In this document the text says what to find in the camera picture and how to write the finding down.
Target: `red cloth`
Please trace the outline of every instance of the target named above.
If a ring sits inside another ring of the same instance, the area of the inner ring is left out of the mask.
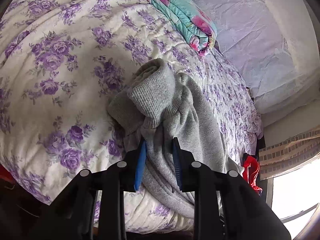
[[[256,185],[256,179],[260,170],[260,164],[251,155],[247,156],[247,159],[243,162],[244,167],[243,178],[259,195],[262,193],[262,188]]]
[[[15,180],[10,174],[10,172],[7,171],[2,165],[0,165],[0,179],[4,179],[5,181],[10,182],[12,184],[15,183]]]

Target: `gray sweatshirt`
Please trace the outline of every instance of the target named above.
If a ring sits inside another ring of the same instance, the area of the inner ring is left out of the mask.
[[[157,200],[184,217],[194,217],[195,199],[193,192],[182,193],[177,185],[173,137],[178,138],[181,149],[192,152],[196,161],[214,171],[242,174],[244,170],[225,152],[217,121],[201,89],[188,75],[174,74],[162,59],[144,64],[107,111],[125,130],[126,152],[138,147],[141,136],[145,138],[142,183]]]

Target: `floral bedsheet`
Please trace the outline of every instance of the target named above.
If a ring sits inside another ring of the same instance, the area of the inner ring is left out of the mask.
[[[0,21],[0,52],[0,163],[44,203],[81,169],[121,160],[106,105],[152,58],[199,84],[233,160],[254,153],[260,117],[240,74],[215,49],[199,58],[146,0],[13,0]],[[143,185],[124,198],[127,231],[192,227]]]

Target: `turquoise floral blanket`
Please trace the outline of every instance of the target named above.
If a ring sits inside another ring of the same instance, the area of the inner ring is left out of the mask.
[[[217,29],[192,0],[147,0],[161,11],[200,56],[213,48]]]

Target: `window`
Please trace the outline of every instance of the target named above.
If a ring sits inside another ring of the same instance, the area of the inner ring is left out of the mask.
[[[320,202],[320,159],[273,178],[272,210],[294,239]]]

